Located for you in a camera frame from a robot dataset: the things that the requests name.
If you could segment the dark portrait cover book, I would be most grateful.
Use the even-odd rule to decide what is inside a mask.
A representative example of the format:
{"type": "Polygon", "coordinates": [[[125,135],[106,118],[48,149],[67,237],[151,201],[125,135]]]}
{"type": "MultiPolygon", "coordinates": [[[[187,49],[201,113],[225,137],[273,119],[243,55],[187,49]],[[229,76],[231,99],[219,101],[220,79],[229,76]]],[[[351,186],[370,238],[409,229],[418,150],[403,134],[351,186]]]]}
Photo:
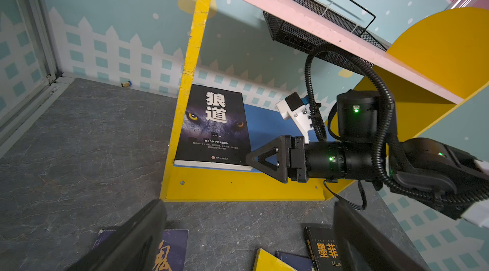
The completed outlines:
{"type": "Polygon", "coordinates": [[[189,231],[186,229],[163,230],[154,259],[149,260],[146,242],[141,247],[132,248],[132,252],[122,262],[125,265],[111,265],[108,270],[149,270],[145,267],[146,262],[152,263],[151,270],[184,270],[185,257],[187,253],[189,231]]]}

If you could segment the black wolf cover book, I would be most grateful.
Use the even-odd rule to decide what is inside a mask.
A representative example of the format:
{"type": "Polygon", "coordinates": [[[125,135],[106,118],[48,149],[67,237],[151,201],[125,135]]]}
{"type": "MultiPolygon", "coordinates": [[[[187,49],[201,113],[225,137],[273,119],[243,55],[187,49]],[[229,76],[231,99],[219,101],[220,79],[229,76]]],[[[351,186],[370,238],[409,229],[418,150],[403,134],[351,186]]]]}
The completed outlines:
{"type": "Polygon", "coordinates": [[[251,152],[243,95],[194,84],[184,113],[174,166],[249,172],[251,152]]]}

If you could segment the navy book floral cover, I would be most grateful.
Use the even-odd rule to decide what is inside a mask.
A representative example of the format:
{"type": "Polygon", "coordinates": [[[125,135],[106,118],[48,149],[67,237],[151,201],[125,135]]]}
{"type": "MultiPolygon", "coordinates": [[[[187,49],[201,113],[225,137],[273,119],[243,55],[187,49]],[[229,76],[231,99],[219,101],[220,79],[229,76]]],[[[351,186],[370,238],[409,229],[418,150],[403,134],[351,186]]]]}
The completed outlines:
{"type": "Polygon", "coordinates": [[[312,260],[308,257],[282,251],[277,251],[276,256],[297,271],[316,271],[312,260]]]}

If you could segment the yellow cartoon cover book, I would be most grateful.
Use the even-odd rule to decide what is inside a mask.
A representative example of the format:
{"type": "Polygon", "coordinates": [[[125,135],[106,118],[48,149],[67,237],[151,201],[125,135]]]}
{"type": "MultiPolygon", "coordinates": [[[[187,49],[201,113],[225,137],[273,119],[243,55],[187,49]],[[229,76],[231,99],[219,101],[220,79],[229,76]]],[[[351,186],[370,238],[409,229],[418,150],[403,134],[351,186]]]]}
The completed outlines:
{"type": "Polygon", "coordinates": [[[258,249],[253,271],[295,271],[295,269],[266,250],[258,249]]]}

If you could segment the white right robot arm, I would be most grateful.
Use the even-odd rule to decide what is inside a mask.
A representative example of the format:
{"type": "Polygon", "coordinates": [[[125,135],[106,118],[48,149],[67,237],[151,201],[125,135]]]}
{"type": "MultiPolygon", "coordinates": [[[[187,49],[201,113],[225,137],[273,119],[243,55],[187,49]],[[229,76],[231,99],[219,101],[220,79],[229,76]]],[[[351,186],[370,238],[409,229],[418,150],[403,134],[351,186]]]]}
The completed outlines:
{"type": "Polygon", "coordinates": [[[399,140],[394,96],[364,60],[323,44],[308,54],[304,76],[307,98],[294,93],[285,99],[286,118],[309,106],[305,121],[297,124],[301,135],[284,135],[250,152],[247,165],[281,183],[313,178],[328,186],[346,179],[371,183],[376,190],[387,187],[455,220],[474,203],[488,200],[487,162],[430,138],[399,140]],[[330,53],[361,71],[374,89],[340,94],[323,120],[311,66],[317,56],[330,53]],[[337,119],[337,132],[330,119],[337,119]]]}

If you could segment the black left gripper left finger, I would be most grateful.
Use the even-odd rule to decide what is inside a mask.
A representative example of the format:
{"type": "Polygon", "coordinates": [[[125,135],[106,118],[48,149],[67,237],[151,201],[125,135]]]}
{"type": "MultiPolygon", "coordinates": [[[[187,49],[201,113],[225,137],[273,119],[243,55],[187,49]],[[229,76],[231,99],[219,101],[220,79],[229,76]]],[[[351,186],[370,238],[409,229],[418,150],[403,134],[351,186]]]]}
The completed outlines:
{"type": "Polygon", "coordinates": [[[68,270],[151,270],[166,224],[160,199],[150,201],[68,270]]]}

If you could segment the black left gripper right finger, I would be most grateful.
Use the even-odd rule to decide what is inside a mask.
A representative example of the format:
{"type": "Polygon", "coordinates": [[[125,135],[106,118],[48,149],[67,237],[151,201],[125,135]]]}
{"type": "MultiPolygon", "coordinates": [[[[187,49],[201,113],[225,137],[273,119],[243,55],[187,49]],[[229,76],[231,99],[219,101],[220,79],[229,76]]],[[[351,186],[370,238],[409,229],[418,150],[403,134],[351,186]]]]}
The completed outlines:
{"type": "Polygon", "coordinates": [[[345,202],[335,203],[333,229],[343,270],[424,270],[345,202]]]}

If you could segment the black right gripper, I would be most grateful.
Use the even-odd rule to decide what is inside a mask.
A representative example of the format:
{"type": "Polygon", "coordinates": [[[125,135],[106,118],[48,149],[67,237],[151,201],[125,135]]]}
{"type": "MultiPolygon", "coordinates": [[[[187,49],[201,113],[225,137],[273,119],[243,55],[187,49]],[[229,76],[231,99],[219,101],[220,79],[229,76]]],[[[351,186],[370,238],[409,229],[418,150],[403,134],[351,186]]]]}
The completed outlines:
{"type": "Polygon", "coordinates": [[[246,164],[281,182],[307,183],[304,137],[280,136],[247,154],[246,164]]]}

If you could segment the black antler cover book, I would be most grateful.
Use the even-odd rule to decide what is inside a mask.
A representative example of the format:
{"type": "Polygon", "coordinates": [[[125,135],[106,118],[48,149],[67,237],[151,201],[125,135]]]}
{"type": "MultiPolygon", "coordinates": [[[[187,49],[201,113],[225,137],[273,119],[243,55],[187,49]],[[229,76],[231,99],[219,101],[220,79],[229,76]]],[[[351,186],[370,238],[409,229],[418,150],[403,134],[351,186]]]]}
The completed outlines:
{"type": "Polygon", "coordinates": [[[334,230],[330,226],[305,226],[304,234],[314,270],[342,270],[334,230]]]}

